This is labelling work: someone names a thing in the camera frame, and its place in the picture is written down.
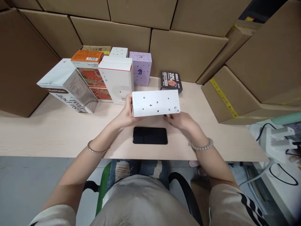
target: green chair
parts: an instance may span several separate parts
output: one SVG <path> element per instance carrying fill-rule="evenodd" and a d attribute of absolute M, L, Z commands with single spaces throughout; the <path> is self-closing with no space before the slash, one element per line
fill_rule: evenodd
<path fill-rule="evenodd" d="M 107 190 L 107 186 L 108 186 L 108 178 L 109 178 L 110 168 L 111 168 L 111 163 L 109 163 L 104 168 L 102 176 L 101 176 L 100 185 L 97 185 L 94 181 L 88 180 L 88 181 L 86 181 L 85 186 L 84 186 L 83 191 L 85 191 L 88 188 L 88 189 L 93 190 L 94 192 L 99 192 L 95 216 L 97 216 L 97 214 L 101 211 L 101 207 L 103 205 L 103 198 L 104 198 L 105 192 Z M 169 177 L 168 177 L 169 183 L 171 183 L 171 181 L 173 179 L 176 179 L 179 182 L 179 184 L 183 190 L 190 214 L 194 217 L 194 219 L 198 222 L 198 224 L 200 226 L 203 226 L 201 213 L 198 208 L 198 203 L 197 203 L 197 201 L 194 197 L 194 194 L 191 190 L 191 187 L 187 183 L 186 179 L 177 172 L 173 172 L 169 175 Z"/>

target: shirt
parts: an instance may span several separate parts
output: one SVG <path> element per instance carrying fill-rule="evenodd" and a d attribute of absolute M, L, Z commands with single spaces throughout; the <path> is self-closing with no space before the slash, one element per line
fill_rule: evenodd
<path fill-rule="evenodd" d="M 230 185 L 212 188 L 209 198 L 211 226 L 267 225 L 254 202 Z M 76 215 L 68 205 L 52 206 L 30 225 L 74 226 Z M 90 226 L 99 225 L 198 225 L 189 211 L 154 178 L 134 175 L 114 184 L 103 198 L 103 207 Z"/>

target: person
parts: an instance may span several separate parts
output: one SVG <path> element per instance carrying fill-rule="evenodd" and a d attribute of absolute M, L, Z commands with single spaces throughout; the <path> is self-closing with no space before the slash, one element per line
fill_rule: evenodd
<path fill-rule="evenodd" d="M 118 116 L 75 158 L 31 226 L 75 225 L 84 184 L 104 156 L 104 150 L 121 128 L 144 119 L 132 116 L 131 102 L 132 95 L 129 94 Z M 193 147 L 210 146 L 210 140 L 188 113 L 171 114 L 164 119 L 183 131 Z M 209 201 L 211 226 L 267 225 L 258 207 L 240 191 L 228 165 L 214 146 L 196 150 L 196 155 L 212 186 Z M 164 182 L 167 174 L 164 161 L 141 162 L 139 172 L 131 164 L 131 161 L 122 160 L 112 162 L 103 207 L 91 225 L 198 225 L 169 192 L 168 183 Z"/>

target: beige sleeve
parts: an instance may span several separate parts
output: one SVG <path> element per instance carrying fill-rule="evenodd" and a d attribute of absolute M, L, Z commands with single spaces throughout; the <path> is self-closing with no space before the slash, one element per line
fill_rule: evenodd
<path fill-rule="evenodd" d="M 68 205 L 57 205 L 40 212 L 29 226 L 75 226 L 76 214 Z"/>
<path fill-rule="evenodd" d="M 214 186 L 210 193 L 209 206 L 211 226 L 268 225 L 255 203 L 231 185 Z"/>

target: hand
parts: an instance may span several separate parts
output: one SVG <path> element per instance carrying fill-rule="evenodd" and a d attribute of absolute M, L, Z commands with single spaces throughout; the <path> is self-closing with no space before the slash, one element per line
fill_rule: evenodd
<path fill-rule="evenodd" d="M 190 128 L 199 126 L 188 113 L 183 111 L 177 114 L 169 114 L 169 116 L 170 118 L 164 116 L 164 120 L 178 129 L 189 130 Z"/>
<path fill-rule="evenodd" d="M 128 94 L 125 99 L 125 106 L 121 112 L 113 119 L 112 123 L 118 127 L 127 127 L 135 122 L 141 121 L 146 117 L 133 117 L 132 115 L 132 94 Z"/>
<path fill-rule="evenodd" d="M 208 138 L 202 131 L 199 124 L 192 119 L 192 117 L 185 112 L 177 114 L 169 114 L 170 118 L 164 116 L 164 120 L 172 124 L 172 126 L 182 130 L 183 134 L 187 136 L 197 147 L 207 146 Z"/>

